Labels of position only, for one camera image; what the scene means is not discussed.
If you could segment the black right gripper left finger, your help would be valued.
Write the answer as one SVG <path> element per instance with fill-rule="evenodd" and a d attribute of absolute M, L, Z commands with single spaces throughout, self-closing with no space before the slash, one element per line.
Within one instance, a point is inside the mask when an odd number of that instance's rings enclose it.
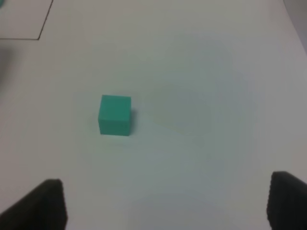
<path fill-rule="evenodd" d="M 67 221 L 60 179 L 45 180 L 0 214 L 2 230 L 64 230 Z"/>

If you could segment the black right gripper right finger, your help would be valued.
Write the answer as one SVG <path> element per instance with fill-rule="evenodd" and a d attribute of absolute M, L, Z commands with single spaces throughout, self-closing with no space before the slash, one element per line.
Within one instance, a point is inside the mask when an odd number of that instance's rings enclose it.
<path fill-rule="evenodd" d="M 273 172 L 266 213 L 272 230 L 305 230 L 307 184 L 288 172 Z"/>

